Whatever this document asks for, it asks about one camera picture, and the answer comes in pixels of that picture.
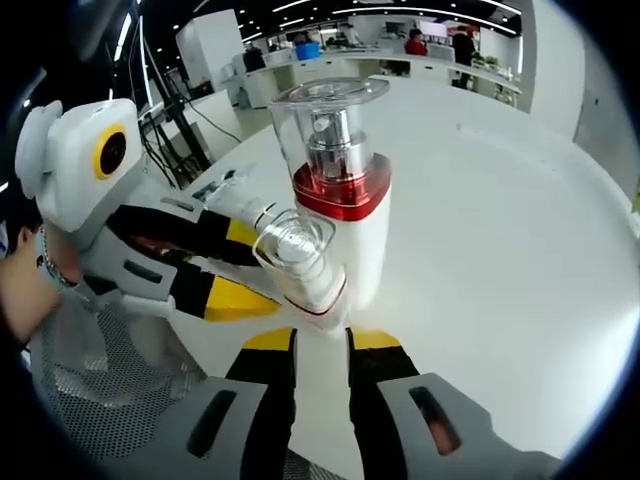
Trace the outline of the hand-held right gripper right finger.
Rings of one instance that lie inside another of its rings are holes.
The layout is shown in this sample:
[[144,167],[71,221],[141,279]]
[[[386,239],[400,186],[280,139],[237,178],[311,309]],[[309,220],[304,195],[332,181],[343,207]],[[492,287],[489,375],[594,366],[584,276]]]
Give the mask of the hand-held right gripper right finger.
[[367,479],[551,479],[559,459],[522,451],[490,413],[435,373],[422,374],[384,331],[350,328],[349,413]]

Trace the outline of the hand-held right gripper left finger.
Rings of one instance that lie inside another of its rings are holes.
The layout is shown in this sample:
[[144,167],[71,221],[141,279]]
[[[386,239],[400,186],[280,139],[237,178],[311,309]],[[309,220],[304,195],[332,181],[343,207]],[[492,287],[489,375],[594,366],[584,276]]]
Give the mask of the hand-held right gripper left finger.
[[295,418],[297,330],[246,341],[223,378],[209,377],[161,417],[146,479],[280,479]]

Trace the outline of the person's left hand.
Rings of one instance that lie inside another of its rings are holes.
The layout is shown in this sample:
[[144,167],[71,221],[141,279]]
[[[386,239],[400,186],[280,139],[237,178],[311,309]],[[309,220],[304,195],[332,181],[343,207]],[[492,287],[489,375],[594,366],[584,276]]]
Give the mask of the person's left hand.
[[76,247],[55,225],[48,225],[46,230],[47,249],[52,263],[66,281],[73,285],[78,284],[82,278],[82,271]]

